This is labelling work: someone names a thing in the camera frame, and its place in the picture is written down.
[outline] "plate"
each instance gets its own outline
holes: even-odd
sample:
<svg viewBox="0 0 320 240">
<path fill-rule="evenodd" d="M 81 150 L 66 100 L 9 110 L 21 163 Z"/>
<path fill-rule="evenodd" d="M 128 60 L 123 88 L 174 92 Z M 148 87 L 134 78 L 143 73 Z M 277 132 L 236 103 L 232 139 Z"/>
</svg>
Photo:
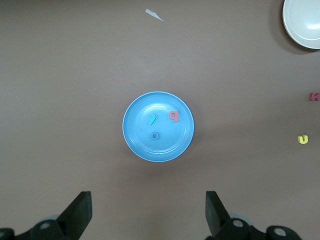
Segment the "plate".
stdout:
<svg viewBox="0 0 320 240">
<path fill-rule="evenodd" d="M 122 122 L 129 148 L 151 162 L 166 162 L 180 156 L 191 143 L 194 129 L 188 106 L 164 91 L 148 92 L 135 99 Z"/>
<path fill-rule="evenodd" d="M 298 44 L 320 49 L 320 0 L 285 0 L 283 23 Z"/>
</svg>

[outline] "white plate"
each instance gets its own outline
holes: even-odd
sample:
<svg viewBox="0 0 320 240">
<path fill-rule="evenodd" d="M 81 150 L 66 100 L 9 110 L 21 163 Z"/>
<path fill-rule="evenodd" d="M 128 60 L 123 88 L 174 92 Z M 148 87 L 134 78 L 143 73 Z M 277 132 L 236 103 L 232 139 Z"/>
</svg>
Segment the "white plate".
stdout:
<svg viewBox="0 0 320 240">
<path fill-rule="evenodd" d="M 320 49 L 320 0 L 285 0 L 283 23 L 298 44 Z"/>
</svg>

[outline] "red letter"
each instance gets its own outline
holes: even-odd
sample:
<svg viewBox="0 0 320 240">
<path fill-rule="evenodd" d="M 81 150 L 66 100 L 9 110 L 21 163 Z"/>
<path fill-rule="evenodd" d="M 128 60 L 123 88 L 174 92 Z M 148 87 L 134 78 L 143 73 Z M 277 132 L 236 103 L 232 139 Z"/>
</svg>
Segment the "red letter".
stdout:
<svg viewBox="0 0 320 240">
<path fill-rule="evenodd" d="M 169 113 L 169 118 L 174 120 L 175 123 L 178 122 L 178 111 L 171 111 Z"/>
<path fill-rule="evenodd" d="M 310 101 L 319 101 L 320 100 L 320 93 L 314 93 L 314 92 L 311 92 L 310 93 Z"/>
</svg>

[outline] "red letter n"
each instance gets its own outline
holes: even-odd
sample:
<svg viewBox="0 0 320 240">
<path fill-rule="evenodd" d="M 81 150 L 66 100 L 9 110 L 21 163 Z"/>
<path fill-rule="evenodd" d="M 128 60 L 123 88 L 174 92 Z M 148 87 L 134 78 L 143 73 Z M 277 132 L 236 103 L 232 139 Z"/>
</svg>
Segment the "red letter n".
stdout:
<svg viewBox="0 0 320 240">
<path fill-rule="evenodd" d="M 310 101 L 319 101 L 320 100 L 320 93 L 310 93 Z"/>
</svg>

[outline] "white paper scrap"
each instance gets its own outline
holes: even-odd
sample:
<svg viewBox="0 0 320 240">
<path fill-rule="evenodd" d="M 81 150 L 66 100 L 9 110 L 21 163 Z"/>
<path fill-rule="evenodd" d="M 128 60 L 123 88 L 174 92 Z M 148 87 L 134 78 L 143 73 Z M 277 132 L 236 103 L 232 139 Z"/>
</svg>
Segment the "white paper scrap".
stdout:
<svg viewBox="0 0 320 240">
<path fill-rule="evenodd" d="M 152 17 L 155 17 L 156 19 L 159 19 L 159 20 L 163 21 L 154 11 L 146 9 L 145 12 L 147 14 L 150 14 Z"/>
</svg>

